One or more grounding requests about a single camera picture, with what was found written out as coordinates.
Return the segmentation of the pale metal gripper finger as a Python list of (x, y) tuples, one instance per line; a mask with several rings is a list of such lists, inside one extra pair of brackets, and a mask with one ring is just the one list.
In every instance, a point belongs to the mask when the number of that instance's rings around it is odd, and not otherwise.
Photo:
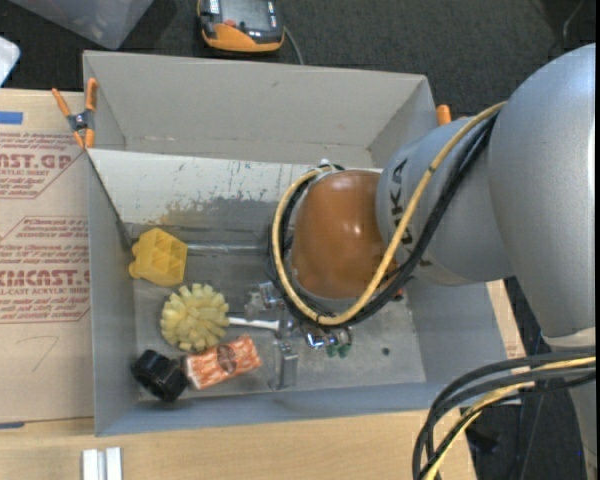
[(273, 373), (268, 381), (270, 389), (288, 389), (297, 382), (299, 355), (289, 341), (274, 344)]
[(284, 300), (272, 282), (247, 288), (244, 304), (244, 316), (247, 320), (278, 320), (284, 309)]

